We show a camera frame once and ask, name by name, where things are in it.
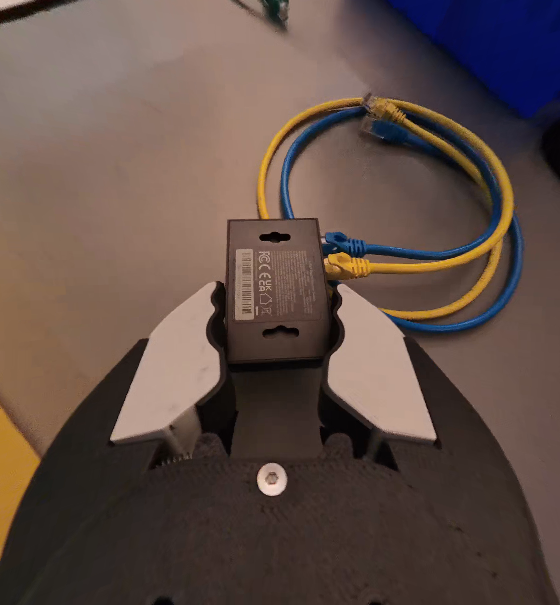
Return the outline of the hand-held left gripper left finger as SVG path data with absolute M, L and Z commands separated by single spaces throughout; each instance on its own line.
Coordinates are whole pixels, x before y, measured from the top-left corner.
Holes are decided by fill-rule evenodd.
M 110 435 L 115 445 L 163 441 L 192 456 L 200 435 L 231 453 L 236 392 L 226 359 L 226 291 L 204 285 L 151 332 Z

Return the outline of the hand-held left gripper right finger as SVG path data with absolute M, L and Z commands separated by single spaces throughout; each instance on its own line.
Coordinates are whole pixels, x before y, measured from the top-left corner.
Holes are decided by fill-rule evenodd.
M 345 284 L 334 288 L 332 303 L 319 398 L 322 428 L 348 435 L 357 458 L 381 458 L 390 441 L 433 446 L 437 433 L 404 334 Z

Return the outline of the black network switch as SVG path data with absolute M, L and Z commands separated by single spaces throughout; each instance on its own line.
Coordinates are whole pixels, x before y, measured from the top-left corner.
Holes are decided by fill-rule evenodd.
M 329 349 L 330 323 L 318 219 L 229 220 L 228 363 L 317 362 Z

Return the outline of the blue plastic bin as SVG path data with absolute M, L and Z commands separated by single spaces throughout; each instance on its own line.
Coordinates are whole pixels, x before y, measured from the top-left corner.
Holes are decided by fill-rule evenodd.
M 560 103 L 560 1 L 389 1 L 521 117 Z

